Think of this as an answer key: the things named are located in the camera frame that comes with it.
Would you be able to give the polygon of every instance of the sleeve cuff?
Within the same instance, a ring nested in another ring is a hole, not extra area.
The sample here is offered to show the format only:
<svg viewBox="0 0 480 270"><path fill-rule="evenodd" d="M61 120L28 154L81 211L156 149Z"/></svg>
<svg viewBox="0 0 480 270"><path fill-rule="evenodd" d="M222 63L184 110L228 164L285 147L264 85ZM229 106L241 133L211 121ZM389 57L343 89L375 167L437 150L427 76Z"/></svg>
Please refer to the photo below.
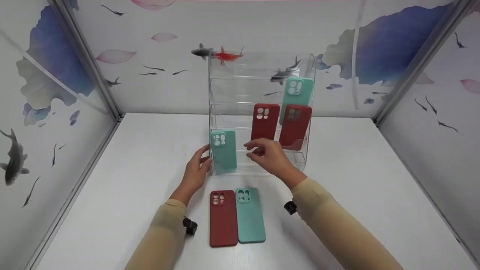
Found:
<svg viewBox="0 0 480 270"><path fill-rule="evenodd" d="M176 224L182 224L186 215L187 206L184 203L175 199L169 199L158 208L150 225L175 227Z"/></svg>
<svg viewBox="0 0 480 270"><path fill-rule="evenodd" d="M299 215L305 220L324 202L333 199L332 195L318 182L307 177L292 189L293 202Z"/></svg>

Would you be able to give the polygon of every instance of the white table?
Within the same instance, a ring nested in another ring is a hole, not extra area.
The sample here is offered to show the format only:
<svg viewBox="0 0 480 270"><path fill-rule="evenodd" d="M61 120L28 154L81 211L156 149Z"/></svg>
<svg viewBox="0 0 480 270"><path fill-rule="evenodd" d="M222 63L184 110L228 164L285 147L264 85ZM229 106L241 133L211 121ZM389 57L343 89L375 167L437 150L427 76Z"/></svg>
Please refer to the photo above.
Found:
<svg viewBox="0 0 480 270"><path fill-rule="evenodd" d="M207 115L128 113L38 270L122 270L153 214L208 142ZM370 119L313 118L305 172L323 184L406 270L474 270L455 237ZM260 191L266 242L210 248L208 194ZM198 222L176 269L342 269L267 177L211 177L189 206Z"/></svg>

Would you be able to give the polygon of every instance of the red phone case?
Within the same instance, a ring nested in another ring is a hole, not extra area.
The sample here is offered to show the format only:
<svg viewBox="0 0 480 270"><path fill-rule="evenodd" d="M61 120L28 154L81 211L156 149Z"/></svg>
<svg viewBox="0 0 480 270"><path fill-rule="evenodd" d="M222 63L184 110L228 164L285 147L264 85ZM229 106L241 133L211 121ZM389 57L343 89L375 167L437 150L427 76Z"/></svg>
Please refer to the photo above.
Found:
<svg viewBox="0 0 480 270"><path fill-rule="evenodd" d="M210 193L210 246L234 246L237 243L235 192L214 190Z"/></svg>
<svg viewBox="0 0 480 270"><path fill-rule="evenodd" d="M283 149L300 151L311 116L312 108L309 106L287 105L278 140Z"/></svg>
<svg viewBox="0 0 480 270"><path fill-rule="evenodd" d="M280 114L278 104L257 103L253 108L252 136L250 140L275 137L276 123Z"/></svg>

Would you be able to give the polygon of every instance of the acrylic tier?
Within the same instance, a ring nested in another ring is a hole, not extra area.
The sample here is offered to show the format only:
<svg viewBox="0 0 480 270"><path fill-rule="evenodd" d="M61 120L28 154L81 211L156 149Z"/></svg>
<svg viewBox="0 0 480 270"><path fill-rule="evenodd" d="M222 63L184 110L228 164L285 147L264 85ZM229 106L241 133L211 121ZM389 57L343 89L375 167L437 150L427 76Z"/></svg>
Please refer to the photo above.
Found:
<svg viewBox="0 0 480 270"><path fill-rule="evenodd" d="M288 76L315 81L315 58L308 53L243 52L240 57L232 57L234 60L228 61L229 56L224 60L221 59L222 54L216 57L218 53L221 52L214 51L209 58L210 132L235 131L237 169L234 174L267 174L246 157L247 150L243 146L251 138L254 106L257 103L282 106L286 80L276 76L279 71L291 71ZM239 51L226 53L240 55ZM312 93L308 104L310 107L313 105L313 97ZM277 141L281 129L282 126L277 121ZM302 145L299 151L285 150L288 159L300 170L305 168L307 162L309 133L310 125L305 137L297 142Z"/></svg>

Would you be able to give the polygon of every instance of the beige sleeve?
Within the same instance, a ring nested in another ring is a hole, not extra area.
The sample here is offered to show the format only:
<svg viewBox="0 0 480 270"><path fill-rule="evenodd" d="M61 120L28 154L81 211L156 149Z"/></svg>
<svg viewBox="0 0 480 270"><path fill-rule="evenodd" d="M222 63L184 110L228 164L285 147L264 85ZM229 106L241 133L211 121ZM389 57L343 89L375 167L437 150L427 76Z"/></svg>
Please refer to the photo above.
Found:
<svg viewBox="0 0 480 270"><path fill-rule="evenodd" d="M315 180L292 189L298 214L345 270L403 270L388 250Z"/></svg>
<svg viewBox="0 0 480 270"><path fill-rule="evenodd" d="M171 270L185 240L187 207L173 199L160 206L124 270Z"/></svg>

